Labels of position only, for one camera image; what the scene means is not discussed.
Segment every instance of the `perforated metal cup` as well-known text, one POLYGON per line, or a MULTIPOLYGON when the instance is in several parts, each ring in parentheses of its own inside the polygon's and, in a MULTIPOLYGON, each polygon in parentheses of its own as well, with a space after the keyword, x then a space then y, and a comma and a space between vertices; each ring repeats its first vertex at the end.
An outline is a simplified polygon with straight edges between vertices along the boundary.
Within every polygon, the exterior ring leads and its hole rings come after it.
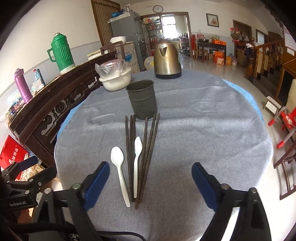
POLYGON ((155 92, 152 80, 140 80, 130 83, 126 90, 133 111, 138 119, 152 118, 157 113, 155 92))

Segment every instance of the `stair railing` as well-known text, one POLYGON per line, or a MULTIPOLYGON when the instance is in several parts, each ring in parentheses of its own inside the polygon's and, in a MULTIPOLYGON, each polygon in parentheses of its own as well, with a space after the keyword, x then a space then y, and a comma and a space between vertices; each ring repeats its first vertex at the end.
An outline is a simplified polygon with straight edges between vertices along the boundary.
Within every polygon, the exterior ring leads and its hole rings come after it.
POLYGON ((269 72, 270 68, 280 66, 283 62, 285 42, 283 39, 262 44, 252 48, 245 78, 256 78, 257 74, 269 72))

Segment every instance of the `spoon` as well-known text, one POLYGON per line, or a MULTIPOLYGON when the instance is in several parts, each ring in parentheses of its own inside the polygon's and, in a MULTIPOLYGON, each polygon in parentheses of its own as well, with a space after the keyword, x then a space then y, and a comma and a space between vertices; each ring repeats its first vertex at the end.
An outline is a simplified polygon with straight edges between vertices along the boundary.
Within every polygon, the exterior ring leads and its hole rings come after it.
POLYGON ((138 159, 142 152, 142 142, 140 137, 135 139, 135 160, 133 162, 133 197, 137 198, 138 193, 138 159))
POLYGON ((118 170, 119 182, 120 182, 123 199, 126 203, 126 206, 130 207, 131 203, 128 198, 128 191, 126 189, 126 183, 124 182, 123 174, 121 170, 121 165, 123 163, 123 160, 124 160, 124 156, 120 148, 118 146, 113 147, 111 150, 111 161, 117 167, 117 170, 118 170))

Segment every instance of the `gray tablecloth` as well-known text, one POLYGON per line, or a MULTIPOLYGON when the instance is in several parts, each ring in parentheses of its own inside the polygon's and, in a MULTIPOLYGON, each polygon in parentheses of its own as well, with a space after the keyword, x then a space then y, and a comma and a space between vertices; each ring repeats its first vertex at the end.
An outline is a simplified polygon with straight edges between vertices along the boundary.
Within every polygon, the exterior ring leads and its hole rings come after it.
MULTIPOLYGON (((156 79, 153 71, 132 75, 132 81, 141 79, 155 82, 161 119, 139 209, 125 206, 110 160, 111 148, 119 146, 128 186, 124 117, 133 111, 125 89, 99 88, 78 108, 56 143, 59 178, 69 188, 106 161, 110 177, 88 211, 97 230, 136 232, 151 241, 196 240, 214 212, 192 179, 193 163, 200 162, 220 183, 248 190, 271 160, 271 140, 249 102, 214 75, 192 70, 174 80, 156 79)), ((144 121, 137 120, 136 129, 142 139, 144 121)))

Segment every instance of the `framed picture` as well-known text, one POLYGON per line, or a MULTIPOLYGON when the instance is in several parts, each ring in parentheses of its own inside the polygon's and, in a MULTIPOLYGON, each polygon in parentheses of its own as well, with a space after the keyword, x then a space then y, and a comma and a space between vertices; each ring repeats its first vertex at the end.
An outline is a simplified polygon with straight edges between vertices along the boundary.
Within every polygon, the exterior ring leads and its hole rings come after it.
POLYGON ((218 15, 207 13, 207 24, 219 28, 218 15))

